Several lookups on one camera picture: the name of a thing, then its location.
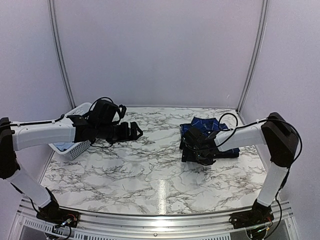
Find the blue plaid long sleeve shirt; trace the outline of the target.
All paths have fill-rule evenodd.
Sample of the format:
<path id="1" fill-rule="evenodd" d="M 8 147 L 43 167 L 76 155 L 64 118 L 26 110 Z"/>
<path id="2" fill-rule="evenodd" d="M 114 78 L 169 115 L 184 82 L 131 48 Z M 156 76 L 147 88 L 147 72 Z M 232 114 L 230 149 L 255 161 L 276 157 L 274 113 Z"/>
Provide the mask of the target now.
<path id="1" fill-rule="evenodd" d="M 191 127 L 195 127 L 200 130 L 202 134 L 208 136 L 212 132 L 217 132 L 219 129 L 228 130 L 228 127 L 225 123 L 220 123 L 216 118 L 199 118 L 193 117 L 191 123 L 180 124 L 180 135 L 181 138 Z M 237 158 L 240 155 L 240 149 L 234 148 L 227 151 L 219 151 L 216 154 L 217 158 Z"/>

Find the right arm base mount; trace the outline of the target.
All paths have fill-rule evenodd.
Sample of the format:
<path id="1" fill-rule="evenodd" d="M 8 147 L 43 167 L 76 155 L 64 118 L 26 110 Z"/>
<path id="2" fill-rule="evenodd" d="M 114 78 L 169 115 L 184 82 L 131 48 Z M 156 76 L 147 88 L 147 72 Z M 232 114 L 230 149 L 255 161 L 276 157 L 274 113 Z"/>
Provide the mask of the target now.
<path id="1" fill-rule="evenodd" d="M 274 219 L 274 215 L 270 210 L 262 212 L 251 209 L 232 213 L 229 218 L 229 223 L 233 225 L 234 229 L 240 229 L 269 223 Z"/>

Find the black shirt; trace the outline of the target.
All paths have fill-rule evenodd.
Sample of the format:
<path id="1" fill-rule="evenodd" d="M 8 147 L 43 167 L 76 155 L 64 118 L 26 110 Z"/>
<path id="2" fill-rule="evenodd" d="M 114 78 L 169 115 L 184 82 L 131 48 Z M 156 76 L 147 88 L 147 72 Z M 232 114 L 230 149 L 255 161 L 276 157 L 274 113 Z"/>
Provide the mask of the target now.
<path id="1" fill-rule="evenodd" d="M 240 156 L 239 148 L 234 148 L 223 152 L 218 150 L 205 150 L 201 152 L 190 149 L 183 141 L 180 142 L 179 149 L 182 150 L 181 161 L 183 163 L 193 162 L 203 166 L 213 165 L 216 162 L 216 159 L 233 159 Z"/>

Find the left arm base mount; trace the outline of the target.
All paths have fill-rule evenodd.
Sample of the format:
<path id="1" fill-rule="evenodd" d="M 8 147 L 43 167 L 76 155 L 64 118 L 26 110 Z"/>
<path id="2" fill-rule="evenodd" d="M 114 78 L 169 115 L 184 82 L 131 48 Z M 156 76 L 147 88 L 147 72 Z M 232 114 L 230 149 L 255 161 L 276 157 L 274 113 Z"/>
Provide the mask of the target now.
<path id="1" fill-rule="evenodd" d="M 59 208 L 57 211 L 49 213 L 43 213 L 40 211 L 36 214 L 36 218 L 56 224 L 59 227 L 76 228 L 80 219 L 80 213 L 78 211 Z"/>

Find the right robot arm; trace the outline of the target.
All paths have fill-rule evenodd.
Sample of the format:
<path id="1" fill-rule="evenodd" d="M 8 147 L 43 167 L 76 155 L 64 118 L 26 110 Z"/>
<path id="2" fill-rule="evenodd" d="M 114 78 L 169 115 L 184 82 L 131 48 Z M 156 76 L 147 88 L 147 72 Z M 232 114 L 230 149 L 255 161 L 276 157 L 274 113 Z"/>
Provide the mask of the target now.
<path id="1" fill-rule="evenodd" d="M 277 112 L 233 129 L 216 126 L 216 129 L 204 131 L 193 124 L 181 135 L 184 146 L 200 164 L 207 164 L 216 154 L 242 147 L 264 145 L 269 151 L 267 175 L 247 214 L 252 224 L 258 224 L 267 216 L 272 202 L 285 186 L 291 167 L 302 152 L 302 138 L 297 129 Z"/>

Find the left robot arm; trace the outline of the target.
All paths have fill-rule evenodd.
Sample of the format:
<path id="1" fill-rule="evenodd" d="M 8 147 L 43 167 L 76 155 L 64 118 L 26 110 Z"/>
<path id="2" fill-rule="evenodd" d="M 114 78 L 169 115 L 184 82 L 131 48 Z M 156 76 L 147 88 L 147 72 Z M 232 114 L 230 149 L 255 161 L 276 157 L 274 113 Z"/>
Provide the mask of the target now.
<path id="1" fill-rule="evenodd" d="M 127 108 L 109 97 L 85 102 L 57 119 L 31 122 L 0 120 L 0 177 L 8 181 L 38 206 L 38 214 L 53 223 L 63 219 L 63 211 L 49 189 L 43 187 L 18 163 L 16 152 L 40 145 L 71 144 L 63 154 L 82 143 L 97 139 L 109 144 L 135 141 L 143 136 L 136 122 L 123 122 Z"/>

